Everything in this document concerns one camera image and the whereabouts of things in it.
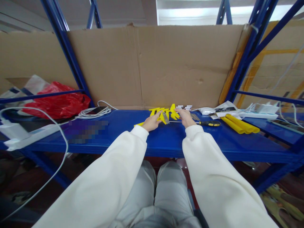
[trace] white jacket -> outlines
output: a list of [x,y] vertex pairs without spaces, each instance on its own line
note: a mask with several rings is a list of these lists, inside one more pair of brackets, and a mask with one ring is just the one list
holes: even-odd
[[[108,227],[131,191],[148,135],[140,126],[123,132],[33,227]],[[209,227],[277,227],[257,192],[230,164],[213,137],[199,125],[188,127],[186,135],[183,153]]]

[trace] slipper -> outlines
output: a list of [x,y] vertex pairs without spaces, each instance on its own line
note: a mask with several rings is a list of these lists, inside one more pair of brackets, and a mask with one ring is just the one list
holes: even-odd
[[267,193],[260,194],[260,197],[267,210],[275,217],[275,219],[281,224],[281,226],[283,228],[290,228],[289,224],[279,215],[280,210],[285,210],[282,207],[282,204],[277,199],[271,197]]
[[283,193],[287,194],[285,191],[283,191],[277,184],[272,185],[266,190],[272,197],[276,198],[278,201],[280,201],[283,204],[283,207],[297,220],[304,221],[304,215],[303,213],[290,204],[289,202],[285,201],[281,198],[281,195]]

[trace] person's right hand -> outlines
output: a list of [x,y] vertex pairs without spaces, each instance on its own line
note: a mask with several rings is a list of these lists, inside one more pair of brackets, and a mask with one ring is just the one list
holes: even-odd
[[188,110],[174,109],[174,111],[179,113],[181,118],[181,123],[184,125],[185,128],[190,127],[192,125],[196,125]]

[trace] power strip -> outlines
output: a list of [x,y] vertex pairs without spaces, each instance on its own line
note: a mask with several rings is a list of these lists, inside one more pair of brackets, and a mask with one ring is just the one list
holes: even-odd
[[55,132],[59,131],[58,126],[54,125],[54,124],[49,124],[46,125],[42,128],[39,128],[37,130],[31,131],[29,132],[29,137],[19,140],[16,138],[10,139],[6,142],[4,142],[4,144],[8,147],[7,151],[13,151],[13,150],[17,150],[17,149],[22,149],[40,139],[43,139]]

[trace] smartphone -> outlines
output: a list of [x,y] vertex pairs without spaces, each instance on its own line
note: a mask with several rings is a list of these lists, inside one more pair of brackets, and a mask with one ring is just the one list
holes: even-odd
[[108,106],[98,106],[97,108],[89,111],[86,115],[96,115],[96,114],[103,112],[107,108],[108,108]]
[[301,135],[304,135],[304,128],[298,126],[298,125],[295,125],[295,124],[292,124],[292,123],[287,123],[283,120],[278,120],[278,119],[275,119],[275,120],[267,120],[268,122],[270,123],[273,123],[275,125],[278,125],[278,126],[281,126],[283,128],[286,128],[290,131],[293,131],[293,132],[296,132],[298,134],[301,134]]

